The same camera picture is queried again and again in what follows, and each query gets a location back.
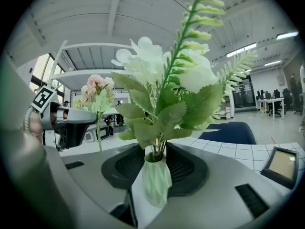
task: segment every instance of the green vase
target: green vase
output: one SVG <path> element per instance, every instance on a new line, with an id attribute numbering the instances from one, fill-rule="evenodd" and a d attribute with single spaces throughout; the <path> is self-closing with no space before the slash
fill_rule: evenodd
<path id="1" fill-rule="evenodd" d="M 164 154 L 159 162 L 151 162 L 152 157 L 151 152 L 145 156 L 142 170 L 144 194 L 151 205 L 162 208 L 167 203 L 168 188 L 172 186 L 171 173 Z"/>

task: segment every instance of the display screen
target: display screen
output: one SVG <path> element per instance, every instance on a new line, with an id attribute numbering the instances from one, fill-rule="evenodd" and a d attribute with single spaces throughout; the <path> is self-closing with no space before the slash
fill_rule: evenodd
<path id="1" fill-rule="evenodd" d="M 289 154 L 277 150 L 269 169 L 287 177 L 288 179 L 292 179 L 295 170 L 295 154 Z"/>

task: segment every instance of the blue chair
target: blue chair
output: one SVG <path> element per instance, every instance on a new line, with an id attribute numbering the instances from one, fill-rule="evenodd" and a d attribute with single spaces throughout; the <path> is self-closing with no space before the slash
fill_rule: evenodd
<path id="1" fill-rule="evenodd" d="M 222 143 L 257 144 L 250 127 L 245 122 L 212 124 L 207 129 L 219 129 L 219 131 L 203 132 L 199 139 Z"/>

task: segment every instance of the white shelf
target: white shelf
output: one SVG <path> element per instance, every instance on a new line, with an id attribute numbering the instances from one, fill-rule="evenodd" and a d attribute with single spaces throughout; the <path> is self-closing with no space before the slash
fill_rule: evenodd
<path id="1" fill-rule="evenodd" d="M 57 80 L 60 84 L 63 84 L 65 87 L 75 92 L 79 91 L 81 87 L 87 83 L 88 78 L 92 74 L 99 74 L 101 77 L 105 78 L 111 77 L 111 72 L 117 72 L 127 75 L 127 72 L 125 70 L 79 70 L 55 74 L 52 79 Z"/>

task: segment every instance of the ceiling light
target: ceiling light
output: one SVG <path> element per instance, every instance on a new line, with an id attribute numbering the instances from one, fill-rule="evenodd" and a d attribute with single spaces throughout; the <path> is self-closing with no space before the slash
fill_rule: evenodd
<path id="1" fill-rule="evenodd" d="M 284 33 L 284 34 L 278 35 L 278 36 L 276 37 L 276 39 L 277 39 L 277 40 L 279 40 L 279 39 L 284 39 L 284 38 L 287 38 L 287 37 L 297 36 L 298 34 L 299 34 L 298 31 L 290 32 L 290 33 Z"/>
<path id="2" fill-rule="evenodd" d="M 233 56 L 235 54 L 238 54 L 238 53 L 243 52 L 243 51 L 247 51 L 247 50 L 249 50 L 251 48 L 255 48 L 255 47 L 256 47 L 256 43 L 250 44 L 250 45 L 245 46 L 245 47 L 243 47 L 241 49 L 237 49 L 237 50 L 235 50 L 233 52 L 228 53 L 227 57 L 230 58 L 231 56 Z"/>
<path id="3" fill-rule="evenodd" d="M 274 61 L 274 62 L 271 62 L 271 63 L 265 63 L 265 66 L 268 66 L 268 65 L 271 65 L 271 64 L 280 63 L 280 62 L 282 62 L 282 60 Z"/>

